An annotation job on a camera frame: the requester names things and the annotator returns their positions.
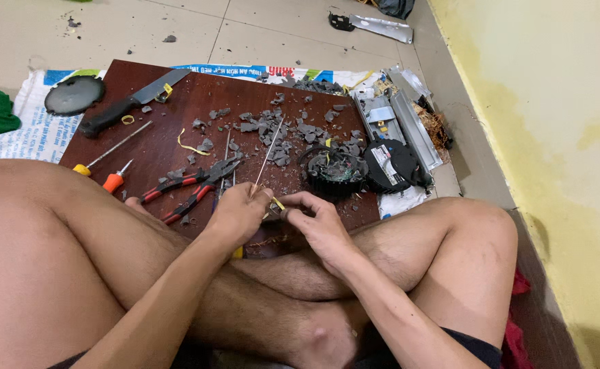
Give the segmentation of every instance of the wooden board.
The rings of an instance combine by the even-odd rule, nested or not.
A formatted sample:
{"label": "wooden board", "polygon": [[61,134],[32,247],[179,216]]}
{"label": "wooden board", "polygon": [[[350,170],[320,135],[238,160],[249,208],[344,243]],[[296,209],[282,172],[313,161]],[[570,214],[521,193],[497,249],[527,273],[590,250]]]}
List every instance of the wooden board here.
{"label": "wooden board", "polygon": [[[95,107],[87,110],[84,120],[99,113],[116,100],[135,93],[170,70],[160,66],[114,60],[104,78],[106,95]],[[80,132],[76,132],[70,140],[60,165],[68,168],[74,168],[76,164],[87,165],[141,125],[153,120],[149,127],[91,167],[91,179],[101,185],[108,174],[120,170],[129,160],[134,159],[126,171],[125,185],[115,191],[115,197],[121,200],[123,190],[126,190],[127,197],[140,196],[157,186],[158,178],[165,177],[171,170],[184,166],[188,171],[193,171],[195,167],[208,169],[215,161],[223,159],[228,130],[224,129],[220,132],[218,127],[224,128],[226,124],[231,126],[232,123],[240,124],[238,115],[244,112],[256,115],[263,110],[272,110],[275,106],[270,102],[276,97],[275,93],[286,95],[286,102],[280,107],[286,114],[286,119],[293,121],[291,127],[296,126],[295,118],[299,118],[300,111],[305,108],[309,114],[305,123],[321,127],[332,136],[340,135],[349,139],[351,130],[358,129],[364,132],[360,116],[352,100],[347,97],[310,93],[294,88],[194,72],[175,84],[173,89],[172,97],[166,104],[156,101],[149,103],[153,109],[151,112],[143,113],[140,109],[131,111],[130,114],[136,120],[133,124],[117,123],[100,133],[97,139],[88,139]],[[305,103],[304,97],[308,95],[313,95],[313,100]],[[348,105],[333,121],[333,124],[342,127],[340,130],[333,128],[333,125],[328,124],[324,118],[332,105]],[[191,124],[196,118],[207,122],[210,120],[210,111],[223,108],[231,108],[231,113],[222,119],[214,120],[213,125],[206,129],[206,136],[201,135],[200,130],[192,128]],[[182,144],[197,147],[204,138],[208,137],[214,143],[214,148],[209,151],[212,155],[196,155],[197,163],[189,165],[186,156],[193,152],[180,147],[177,143],[177,136],[182,128],[186,129],[181,136]],[[236,182],[248,180],[254,182],[263,163],[266,147],[259,141],[257,132],[241,133],[233,129],[231,138],[235,138],[242,152],[250,155],[248,159],[243,159],[244,163],[236,170]],[[289,135],[287,140],[296,145],[299,152],[303,152],[306,148],[306,142],[299,138],[292,138]],[[255,145],[259,147],[259,151],[255,151]],[[296,163],[297,157],[295,149],[291,149],[291,164],[285,170],[275,164],[268,164],[260,183],[273,189],[276,195],[281,195],[284,189],[289,194],[307,190],[306,181],[301,175],[302,168]],[[145,208],[154,216],[162,217],[185,201],[192,189],[193,187],[190,186],[173,190],[171,194],[174,198],[165,194],[145,204]],[[371,192],[362,193],[360,196],[362,199],[348,198],[336,203],[343,224],[349,231],[379,220],[376,196]],[[175,222],[171,227],[184,236],[197,237],[211,216],[213,199],[213,192],[211,192],[189,213],[191,218],[197,220],[196,224],[182,226],[180,222]],[[356,205],[358,211],[354,211],[352,205]],[[266,234],[269,233],[263,236],[259,234],[257,243],[261,243],[262,238],[266,239]],[[283,242],[264,242],[263,245],[246,247],[245,252],[249,257],[269,257],[289,251],[285,247]]]}

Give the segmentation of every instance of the pliers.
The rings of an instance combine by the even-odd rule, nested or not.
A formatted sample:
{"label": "pliers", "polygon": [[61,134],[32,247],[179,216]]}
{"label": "pliers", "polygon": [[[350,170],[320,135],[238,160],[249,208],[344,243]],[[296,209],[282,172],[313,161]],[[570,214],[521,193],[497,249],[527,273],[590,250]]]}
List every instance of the pliers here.
{"label": "pliers", "polygon": [[184,215],[188,214],[197,205],[199,200],[202,200],[208,191],[214,190],[216,188],[216,183],[221,180],[222,177],[225,177],[234,171],[238,164],[241,163],[240,160],[233,162],[235,159],[236,156],[216,162],[209,169],[208,173],[203,171],[202,168],[197,168],[197,172],[195,174],[166,180],[165,182],[156,186],[156,188],[145,192],[140,197],[140,203],[145,204],[146,202],[152,201],[165,192],[173,189],[200,183],[197,189],[193,191],[193,194],[190,195],[188,200],[161,219],[165,224],[175,222],[176,220],[181,219]]}

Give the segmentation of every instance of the yellow wall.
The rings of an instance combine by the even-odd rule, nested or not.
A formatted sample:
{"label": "yellow wall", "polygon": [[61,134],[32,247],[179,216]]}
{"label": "yellow wall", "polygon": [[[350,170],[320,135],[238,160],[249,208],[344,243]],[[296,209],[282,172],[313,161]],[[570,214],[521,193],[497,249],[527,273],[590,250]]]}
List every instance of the yellow wall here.
{"label": "yellow wall", "polygon": [[429,2],[580,358],[600,368],[600,1]]}

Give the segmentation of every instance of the black knife handle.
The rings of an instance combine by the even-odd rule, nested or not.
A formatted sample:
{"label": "black knife handle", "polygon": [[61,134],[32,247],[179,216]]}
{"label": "black knife handle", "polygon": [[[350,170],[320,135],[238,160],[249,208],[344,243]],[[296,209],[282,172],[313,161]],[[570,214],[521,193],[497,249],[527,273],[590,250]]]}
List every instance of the black knife handle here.
{"label": "black knife handle", "polygon": [[122,100],[110,105],[106,110],[102,111],[91,119],[79,124],[79,130],[85,137],[97,138],[99,132],[111,127],[128,111],[133,108],[137,108],[140,105],[142,104],[137,98],[133,96],[127,96]]}

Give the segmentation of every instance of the white label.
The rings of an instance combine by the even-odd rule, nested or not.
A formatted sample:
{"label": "white label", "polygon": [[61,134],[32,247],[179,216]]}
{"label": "white label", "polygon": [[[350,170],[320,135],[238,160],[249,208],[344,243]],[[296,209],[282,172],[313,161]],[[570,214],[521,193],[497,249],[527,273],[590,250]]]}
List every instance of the white label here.
{"label": "white label", "polygon": [[373,156],[375,156],[375,160],[379,164],[380,168],[382,168],[382,172],[386,174],[386,178],[391,183],[392,186],[397,185],[402,177],[393,169],[393,165],[391,165],[391,154],[386,149],[385,145],[380,147],[376,147],[371,149]]}

